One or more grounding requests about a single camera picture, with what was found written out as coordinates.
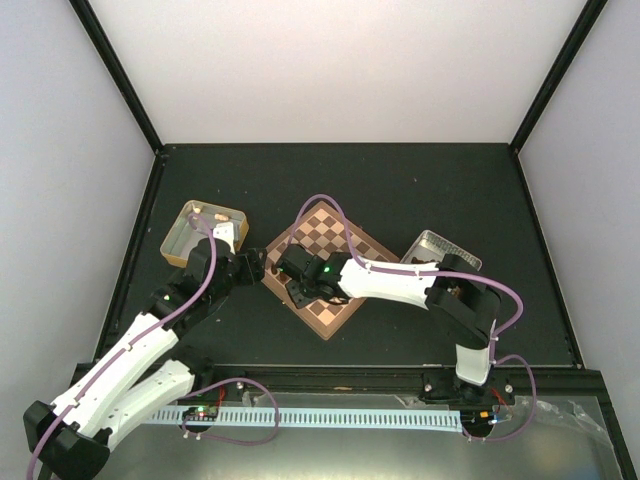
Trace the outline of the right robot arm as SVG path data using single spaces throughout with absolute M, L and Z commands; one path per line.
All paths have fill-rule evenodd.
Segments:
M 501 298 L 462 257 L 446 254 L 428 263 L 403 264 L 333 252 L 323 259 L 291 244 L 275 269 L 289 278 L 286 289 L 298 308 L 315 300 L 342 304 L 376 298 L 428 311 L 455 344 L 457 396 L 476 403 L 490 392 L 490 340 Z

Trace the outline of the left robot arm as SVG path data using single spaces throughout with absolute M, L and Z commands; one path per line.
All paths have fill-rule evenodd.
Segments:
M 23 415 L 32 463 L 60 479 L 93 479 L 115 447 L 165 405 L 207 397 L 218 384 L 212 361 L 182 344 L 235 287 L 265 275 L 267 253 L 243 253 L 230 240 L 206 237 L 187 264 L 148 299 L 116 344 L 51 403 L 36 401 Z

